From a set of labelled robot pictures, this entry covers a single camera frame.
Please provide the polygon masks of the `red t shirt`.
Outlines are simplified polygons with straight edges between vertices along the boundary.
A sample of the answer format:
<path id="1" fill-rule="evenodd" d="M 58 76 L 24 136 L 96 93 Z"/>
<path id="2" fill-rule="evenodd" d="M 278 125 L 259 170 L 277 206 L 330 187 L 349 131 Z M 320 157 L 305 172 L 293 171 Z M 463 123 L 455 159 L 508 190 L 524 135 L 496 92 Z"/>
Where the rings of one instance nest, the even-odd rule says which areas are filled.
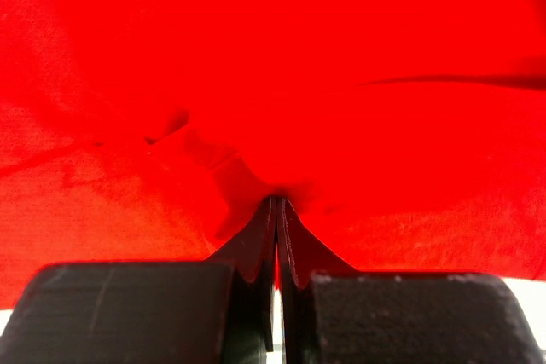
<path id="1" fill-rule="evenodd" d="M 1 0 L 1 306 L 265 197 L 362 270 L 545 277 L 545 0 Z"/>

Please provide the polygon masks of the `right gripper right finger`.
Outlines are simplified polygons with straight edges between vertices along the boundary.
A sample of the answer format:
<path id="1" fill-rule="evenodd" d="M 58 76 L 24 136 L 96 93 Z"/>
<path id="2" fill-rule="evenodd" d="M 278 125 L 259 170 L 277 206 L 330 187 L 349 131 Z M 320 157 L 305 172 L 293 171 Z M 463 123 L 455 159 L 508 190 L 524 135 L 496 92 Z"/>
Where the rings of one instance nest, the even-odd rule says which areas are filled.
<path id="1" fill-rule="evenodd" d="M 276 205 L 289 363 L 541 363 L 520 304 L 488 274 L 365 272 Z"/>

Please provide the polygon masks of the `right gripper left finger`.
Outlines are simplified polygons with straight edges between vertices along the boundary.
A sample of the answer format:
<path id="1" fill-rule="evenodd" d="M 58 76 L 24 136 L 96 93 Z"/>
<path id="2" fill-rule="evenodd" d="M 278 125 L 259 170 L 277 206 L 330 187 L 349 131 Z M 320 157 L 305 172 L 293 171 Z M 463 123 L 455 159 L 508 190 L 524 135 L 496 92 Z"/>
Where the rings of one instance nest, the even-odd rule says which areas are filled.
<path id="1" fill-rule="evenodd" d="M 4 363 L 263 363 L 273 349 L 276 199 L 202 261 L 41 269 L 1 337 Z"/>

